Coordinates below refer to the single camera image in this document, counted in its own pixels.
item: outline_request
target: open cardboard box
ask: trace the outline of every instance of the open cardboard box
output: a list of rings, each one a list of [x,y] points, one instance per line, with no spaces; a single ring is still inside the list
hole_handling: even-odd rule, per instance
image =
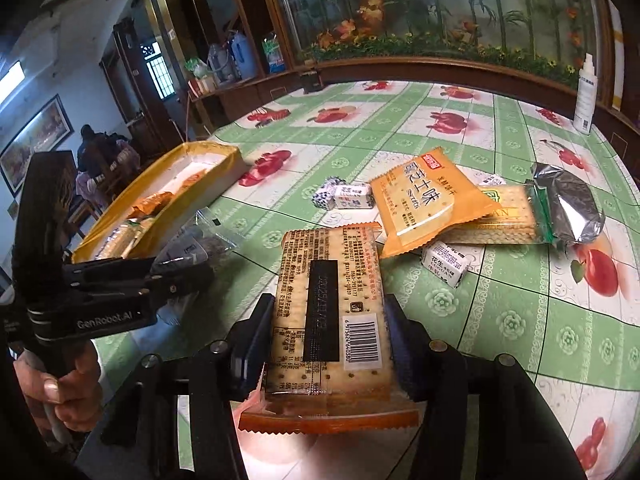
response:
[[[198,209],[210,205],[248,171],[237,146],[210,140],[186,142],[156,160],[143,171],[94,224],[73,253],[73,262],[94,260],[113,230],[122,224],[132,206],[157,192],[176,193],[183,181],[201,170],[209,170],[156,215],[127,258],[155,256]]]

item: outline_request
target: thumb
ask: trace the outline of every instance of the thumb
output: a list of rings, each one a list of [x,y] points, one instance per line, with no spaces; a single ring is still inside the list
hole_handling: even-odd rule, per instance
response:
[[[15,375],[23,394],[40,402],[61,404],[64,402],[58,380],[51,374],[39,372],[29,366],[24,359],[14,362]]]

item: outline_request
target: green checkered tablecloth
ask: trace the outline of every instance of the green checkered tablecloth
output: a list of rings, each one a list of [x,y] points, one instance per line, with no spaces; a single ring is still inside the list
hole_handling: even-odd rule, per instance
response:
[[[258,110],[286,108],[286,118],[256,128],[256,117],[249,115],[216,131],[214,140],[238,145],[248,162],[277,150],[292,155],[256,186],[234,184],[210,206],[244,243],[181,326],[159,322],[96,341],[107,395],[145,353],[188,355],[248,316],[261,293],[275,291],[280,240],[287,230],[380,220],[375,208],[313,207],[310,197],[326,177],[366,182],[437,146],[476,183],[492,173],[524,182],[532,162],[544,162],[587,182],[607,215],[604,258],[589,261],[595,277],[576,282],[570,267],[575,255],[544,245],[457,246],[472,259],[458,288],[441,282],[414,254],[382,260],[383,285],[433,338],[489,359],[500,352],[515,356],[574,449],[603,418],[607,429],[588,475],[604,478],[640,431],[636,185],[596,127],[584,136],[552,111],[477,90],[403,81],[381,87],[356,82],[309,95],[296,91]],[[182,461],[189,465],[188,407],[183,399],[178,406]],[[344,436],[322,436],[305,445],[296,441],[304,451],[277,463],[251,452],[245,461],[251,478],[383,479],[414,436],[415,430],[363,432],[344,442]],[[322,460],[327,454],[332,460]],[[402,478],[409,459],[405,454],[394,478]]]

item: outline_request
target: window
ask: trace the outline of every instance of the window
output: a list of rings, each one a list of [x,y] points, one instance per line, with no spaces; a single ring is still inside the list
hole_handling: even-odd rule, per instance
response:
[[[157,41],[151,44],[141,46],[142,55],[145,57],[146,67],[151,74],[151,79],[154,80],[158,95],[165,99],[172,94],[175,94],[174,84],[171,81],[171,76],[166,68],[164,58],[160,53],[160,46]]]
[[[15,63],[6,75],[0,79],[0,103],[4,101],[11,92],[24,80],[24,72],[20,61]]]

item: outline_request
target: white spray bottle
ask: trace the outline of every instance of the white spray bottle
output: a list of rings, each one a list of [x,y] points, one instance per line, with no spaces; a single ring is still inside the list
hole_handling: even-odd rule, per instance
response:
[[[596,109],[596,92],[598,91],[598,78],[593,67],[593,56],[587,54],[584,66],[579,72],[578,100],[575,103],[574,128],[581,133],[589,135],[591,120]]]

